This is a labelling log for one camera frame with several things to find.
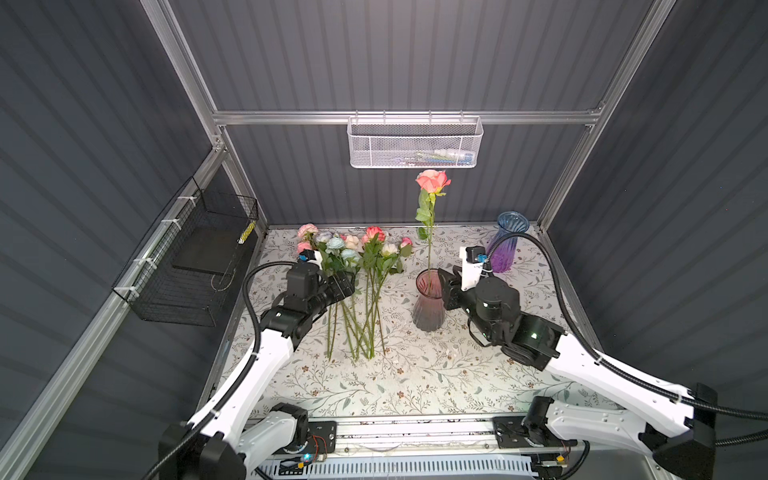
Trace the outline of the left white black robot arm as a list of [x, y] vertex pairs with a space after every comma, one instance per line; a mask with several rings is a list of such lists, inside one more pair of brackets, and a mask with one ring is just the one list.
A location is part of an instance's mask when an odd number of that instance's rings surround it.
[[285, 262], [286, 289], [262, 314], [250, 315], [254, 339], [214, 396], [185, 424], [170, 426], [147, 479], [246, 479], [274, 452], [308, 434], [305, 410], [279, 406], [246, 425], [266, 387], [313, 324], [355, 292], [352, 275], [326, 275], [312, 261]]

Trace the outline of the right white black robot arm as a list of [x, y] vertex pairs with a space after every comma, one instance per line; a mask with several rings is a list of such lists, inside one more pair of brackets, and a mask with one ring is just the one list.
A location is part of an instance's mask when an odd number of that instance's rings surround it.
[[469, 288], [459, 269], [437, 272], [448, 310], [468, 318], [471, 338], [514, 362], [583, 385], [616, 404], [614, 410], [578, 407], [537, 395], [516, 435], [535, 446], [577, 442], [622, 448], [651, 458], [682, 479], [710, 479], [716, 456], [714, 417], [691, 406], [696, 392], [590, 354], [561, 326], [525, 313], [519, 293], [497, 277]]

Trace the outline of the pink rose stem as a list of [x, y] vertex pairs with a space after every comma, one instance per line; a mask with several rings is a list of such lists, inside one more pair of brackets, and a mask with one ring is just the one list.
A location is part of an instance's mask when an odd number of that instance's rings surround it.
[[384, 274], [385, 257], [382, 249], [386, 243], [386, 234], [378, 226], [366, 229], [363, 237], [362, 265], [365, 272], [365, 328], [364, 338], [367, 341], [368, 352], [366, 356], [372, 359], [375, 356], [375, 332], [378, 318], [378, 301]]
[[420, 188], [416, 220], [422, 226], [418, 230], [419, 238], [427, 242], [427, 269], [432, 267], [432, 245], [436, 222], [436, 202], [445, 196], [445, 188], [451, 184], [444, 170], [427, 169], [416, 177]]

